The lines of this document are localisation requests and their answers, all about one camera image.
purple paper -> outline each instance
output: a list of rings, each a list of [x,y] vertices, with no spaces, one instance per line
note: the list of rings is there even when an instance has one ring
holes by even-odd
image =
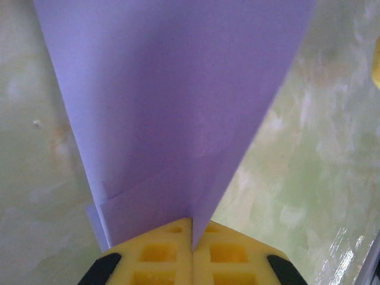
[[[109,246],[182,217],[193,247],[314,0],[34,0]]]
[[[85,209],[87,217],[90,220],[91,227],[93,228],[97,243],[99,244],[100,250],[102,252],[109,249],[105,231],[103,230],[102,223],[100,222],[99,214],[96,210],[95,204],[88,206]]]

square hole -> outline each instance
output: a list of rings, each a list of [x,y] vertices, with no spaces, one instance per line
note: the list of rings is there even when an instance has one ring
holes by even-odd
[[[213,273],[214,285],[257,285],[251,273]]]
[[[174,285],[175,271],[136,271],[131,285]]]
[[[206,233],[217,233],[217,232],[219,232],[217,228],[210,224],[206,227]]]
[[[151,243],[145,245],[140,255],[140,261],[145,262],[175,262],[177,248],[170,243]]]
[[[167,230],[168,233],[182,233],[181,227],[172,227],[171,229]]]
[[[234,243],[214,243],[210,246],[211,262],[245,263],[248,262],[245,248]]]

yellow object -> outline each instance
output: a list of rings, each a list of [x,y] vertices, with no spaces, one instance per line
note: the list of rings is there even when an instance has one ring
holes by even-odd
[[[183,218],[124,242],[105,252],[79,284],[306,284],[281,251],[215,222],[192,252],[191,229],[191,219]]]
[[[373,55],[372,80],[380,89],[380,37],[376,41],[375,54]]]

green marble surface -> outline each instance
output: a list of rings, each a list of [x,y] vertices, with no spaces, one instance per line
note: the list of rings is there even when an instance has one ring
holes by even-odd
[[[380,228],[379,0],[319,0],[214,220],[352,284]],[[75,284],[100,254],[86,176],[31,1],[0,0],[0,284]]]

black rubber tip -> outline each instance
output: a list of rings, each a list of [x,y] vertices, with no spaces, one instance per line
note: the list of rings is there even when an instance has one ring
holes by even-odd
[[[121,259],[121,254],[109,254],[97,259],[78,285],[106,285]]]
[[[277,255],[269,255],[267,259],[281,285],[308,285],[290,261]]]

